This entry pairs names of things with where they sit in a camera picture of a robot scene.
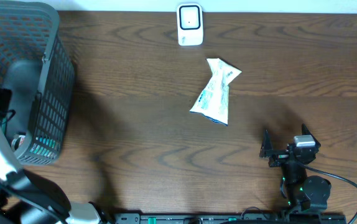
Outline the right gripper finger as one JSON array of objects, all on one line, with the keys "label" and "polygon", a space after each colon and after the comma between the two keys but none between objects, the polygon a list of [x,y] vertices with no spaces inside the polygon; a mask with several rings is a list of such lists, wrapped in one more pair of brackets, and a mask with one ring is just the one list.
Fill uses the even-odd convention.
[{"label": "right gripper finger", "polygon": [[310,132],[310,130],[304,123],[301,125],[301,132],[302,132],[302,135],[310,135],[311,137],[314,138],[313,134]]},{"label": "right gripper finger", "polygon": [[261,144],[261,149],[259,152],[259,157],[270,157],[274,153],[274,148],[268,131],[265,129],[263,133],[263,139]]}]

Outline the white blue snack bag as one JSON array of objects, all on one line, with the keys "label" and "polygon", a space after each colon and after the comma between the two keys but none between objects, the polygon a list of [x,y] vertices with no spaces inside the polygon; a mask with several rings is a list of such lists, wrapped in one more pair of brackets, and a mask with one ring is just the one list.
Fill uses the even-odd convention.
[{"label": "white blue snack bag", "polygon": [[202,114],[215,123],[228,125],[229,84],[242,73],[241,70],[220,58],[208,58],[211,78],[201,91],[191,113]]}]

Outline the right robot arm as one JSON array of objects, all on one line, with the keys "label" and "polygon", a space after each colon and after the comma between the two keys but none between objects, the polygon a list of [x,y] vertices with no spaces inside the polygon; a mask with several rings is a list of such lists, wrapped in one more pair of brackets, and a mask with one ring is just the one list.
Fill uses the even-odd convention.
[{"label": "right robot arm", "polygon": [[259,157],[269,159],[269,167],[282,170],[281,194],[288,200],[288,209],[282,211],[286,220],[296,215],[316,215],[327,209],[331,183],[320,176],[308,176],[305,166],[316,159],[321,144],[306,125],[302,134],[294,136],[285,149],[273,148],[268,131],[264,131]]}]

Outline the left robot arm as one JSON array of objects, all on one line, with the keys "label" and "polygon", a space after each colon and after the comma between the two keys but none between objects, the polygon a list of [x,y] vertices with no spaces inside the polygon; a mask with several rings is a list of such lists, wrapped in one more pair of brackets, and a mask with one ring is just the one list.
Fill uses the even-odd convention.
[{"label": "left robot arm", "polygon": [[95,204],[70,202],[54,182],[25,170],[0,127],[0,223],[112,223]]}]

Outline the dark green round-label box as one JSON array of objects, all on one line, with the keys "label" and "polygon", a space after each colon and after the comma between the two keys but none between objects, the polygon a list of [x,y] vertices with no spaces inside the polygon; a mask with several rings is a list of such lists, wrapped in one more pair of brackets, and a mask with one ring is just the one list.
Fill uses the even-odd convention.
[{"label": "dark green round-label box", "polygon": [[11,149],[16,151],[24,142],[26,136],[23,134],[15,134],[11,141]]}]

